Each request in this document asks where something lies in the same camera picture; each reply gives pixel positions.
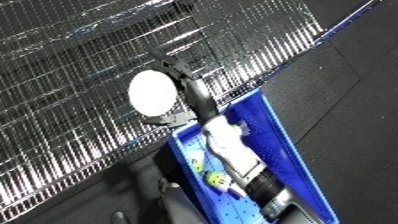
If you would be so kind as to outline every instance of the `gray floor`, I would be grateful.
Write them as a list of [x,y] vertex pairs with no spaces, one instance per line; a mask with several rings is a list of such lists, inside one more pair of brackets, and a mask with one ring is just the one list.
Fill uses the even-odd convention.
[[[360,0],[307,0],[328,27]],[[264,85],[341,223],[398,220],[398,2],[384,1]],[[156,180],[179,177],[167,148],[120,164],[15,223],[162,223]]]

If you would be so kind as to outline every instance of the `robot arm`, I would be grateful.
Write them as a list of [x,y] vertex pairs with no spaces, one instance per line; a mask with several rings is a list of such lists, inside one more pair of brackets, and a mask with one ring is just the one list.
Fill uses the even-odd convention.
[[152,52],[152,56],[160,62],[154,70],[168,75],[184,92],[187,104],[203,126],[209,150],[220,159],[228,175],[259,205],[269,222],[324,223],[292,188],[285,186],[257,154],[244,145],[241,131],[218,112],[202,79],[192,75],[184,62],[172,56],[159,52]]

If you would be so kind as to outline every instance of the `blue bin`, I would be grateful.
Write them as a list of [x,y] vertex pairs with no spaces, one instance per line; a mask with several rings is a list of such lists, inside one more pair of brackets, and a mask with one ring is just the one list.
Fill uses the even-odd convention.
[[[326,223],[339,223],[260,89],[233,101],[224,114],[231,124],[246,122],[250,134],[244,136],[243,141],[282,182],[294,188]],[[214,190],[192,166],[190,155],[200,150],[205,153],[207,170],[225,173],[221,162],[208,152],[197,123],[174,131],[169,143],[211,223],[268,223],[250,198],[237,198]]]

